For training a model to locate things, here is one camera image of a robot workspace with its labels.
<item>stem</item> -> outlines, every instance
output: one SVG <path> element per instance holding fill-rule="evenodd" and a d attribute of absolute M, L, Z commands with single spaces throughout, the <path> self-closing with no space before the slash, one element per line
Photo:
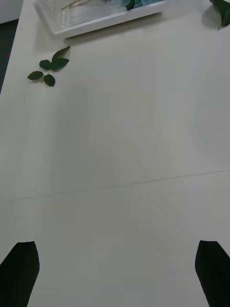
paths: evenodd
<path fill-rule="evenodd" d="M 70 3 L 67 6 L 65 6 L 64 8 L 62 8 L 62 10 L 66 9 L 66 8 L 71 8 L 71 6 L 74 5 L 78 1 L 80 1 L 80 0 L 74 0 L 72 3 Z"/>
<path fill-rule="evenodd" d="M 50 69 L 45 76 L 47 76 L 51 71 L 52 71 L 52 69 Z"/>

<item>table surface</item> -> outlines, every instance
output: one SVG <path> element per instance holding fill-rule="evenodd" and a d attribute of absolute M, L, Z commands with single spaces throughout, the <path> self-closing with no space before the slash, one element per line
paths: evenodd
<path fill-rule="evenodd" d="M 230 254 L 230 28 L 208 0 L 65 41 L 31 0 L 0 96 L 0 261 L 35 240 L 29 306 L 207 307 L 199 240 Z M 54 88 L 27 75 L 71 46 Z"/>

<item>white tray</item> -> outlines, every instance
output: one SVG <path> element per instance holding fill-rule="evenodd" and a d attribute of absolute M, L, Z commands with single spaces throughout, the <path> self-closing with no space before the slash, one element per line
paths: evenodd
<path fill-rule="evenodd" d="M 80 0 L 85 3 L 81 3 L 80 6 L 73 6 L 71 9 L 67 8 L 62 10 L 62 8 L 71 3 L 71 1 L 72 0 L 36 0 L 34 2 L 35 9 L 50 35 L 59 38 L 67 38 L 105 28 L 114 24 L 162 12 L 167 3 L 167 0 L 163 0 L 130 11 L 124 11 L 124 6 L 123 8 L 121 6 L 116 6 L 114 9 L 114 6 L 111 6 L 111 2 L 105 2 L 106 0 Z"/>

